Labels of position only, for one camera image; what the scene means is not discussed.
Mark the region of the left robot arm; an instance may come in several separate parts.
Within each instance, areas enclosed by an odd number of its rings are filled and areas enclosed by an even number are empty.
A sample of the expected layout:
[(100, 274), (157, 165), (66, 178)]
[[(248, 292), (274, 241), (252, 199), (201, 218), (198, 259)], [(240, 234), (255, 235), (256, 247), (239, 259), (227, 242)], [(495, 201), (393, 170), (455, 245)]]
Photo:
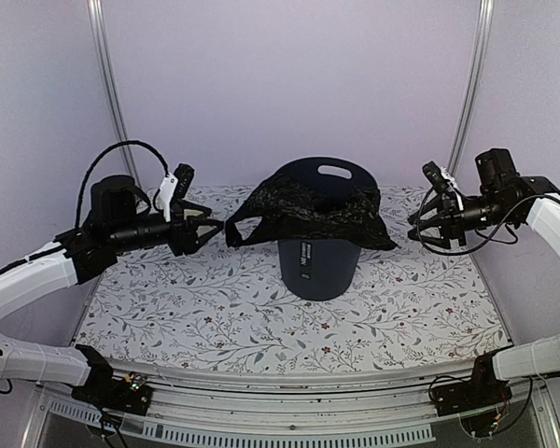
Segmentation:
[[(132, 177), (112, 175), (91, 187), (85, 221), (36, 252), (0, 269), (0, 320), (61, 289), (99, 277), (135, 250), (166, 245), (177, 256), (196, 253), (223, 230), (208, 207), (184, 196), (188, 180), (164, 177), (155, 199)], [(101, 405), (120, 395), (113, 369), (87, 345), (57, 347), (0, 334), (0, 380), (53, 382), (85, 389)]]

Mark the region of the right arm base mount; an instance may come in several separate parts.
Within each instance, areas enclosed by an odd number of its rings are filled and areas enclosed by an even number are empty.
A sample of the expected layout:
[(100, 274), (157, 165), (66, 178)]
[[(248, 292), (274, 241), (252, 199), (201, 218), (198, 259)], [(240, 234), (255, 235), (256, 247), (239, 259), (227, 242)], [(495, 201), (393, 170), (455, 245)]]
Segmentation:
[(430, 402), (435, 406), (438, 416), (507, 404), (512, 398), (511, 388), (507, 383), (476, 385), (470, 379), (456, 378), (451, 375), (437, 376), (430, 383), (427, 394)]

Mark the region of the black plastic trash bag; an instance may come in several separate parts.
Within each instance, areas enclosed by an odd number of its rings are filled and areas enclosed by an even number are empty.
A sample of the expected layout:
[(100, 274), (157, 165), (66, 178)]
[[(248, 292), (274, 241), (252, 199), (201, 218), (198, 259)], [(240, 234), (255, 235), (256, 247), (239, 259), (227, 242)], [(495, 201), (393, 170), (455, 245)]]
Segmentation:
[(345, 240), (369, 250), (390, 251), (397, 244), (380, 217), (380, 201), (376, 187), (349, 187), (344, 199), (332, 199), (288, 175), (272, 175), (228, 217), (226, 244)]

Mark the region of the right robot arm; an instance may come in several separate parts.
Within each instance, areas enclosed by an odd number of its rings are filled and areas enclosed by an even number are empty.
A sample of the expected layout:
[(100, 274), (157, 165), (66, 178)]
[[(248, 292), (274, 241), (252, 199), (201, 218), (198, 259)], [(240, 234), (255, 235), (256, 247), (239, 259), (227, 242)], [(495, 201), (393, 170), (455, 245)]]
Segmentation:
[[(547, 177), (521, 175), (506, 148), (478, 155), (480, 192), (463, 194), (452, 175), (433, 161), (422, 172), (430, 184), (408, 222), (408, 236), (428, 252), (444, 257), (471, 255), (497, 232), (528, 227), (560, 259), (560, 189)], [(517, 378), (560, 376), (560, 333), (477, 357), (464, 399), (482, 407), (500, 385)]]

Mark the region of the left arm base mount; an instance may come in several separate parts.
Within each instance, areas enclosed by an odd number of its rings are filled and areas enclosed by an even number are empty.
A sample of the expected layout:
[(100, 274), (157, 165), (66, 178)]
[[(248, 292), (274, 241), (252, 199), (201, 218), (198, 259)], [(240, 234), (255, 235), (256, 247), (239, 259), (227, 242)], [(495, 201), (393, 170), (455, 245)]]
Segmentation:
[(84, 385), (72, 387), (71, 398), (88, 403), (97, 410), (114, 410), (146, 416), (153, 389), (147, 376), (130, 372), (117, 379), (107, 371), (92, 371)]

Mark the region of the dark grey trash bin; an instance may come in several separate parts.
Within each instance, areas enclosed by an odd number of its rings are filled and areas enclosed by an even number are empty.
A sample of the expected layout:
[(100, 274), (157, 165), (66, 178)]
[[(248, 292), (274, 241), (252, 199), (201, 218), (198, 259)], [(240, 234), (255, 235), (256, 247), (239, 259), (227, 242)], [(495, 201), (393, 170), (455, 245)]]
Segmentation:
[[(305, 187), (344, 200), (355, 187), (375, 187), (364, 168), (331, 157), (291, 161), (277, 170)], [(281, 278), (286, 288), (307, 301), (330, 301), (351, 286), (361, 248), (346, 240), (292, 239), (277, 242)]]

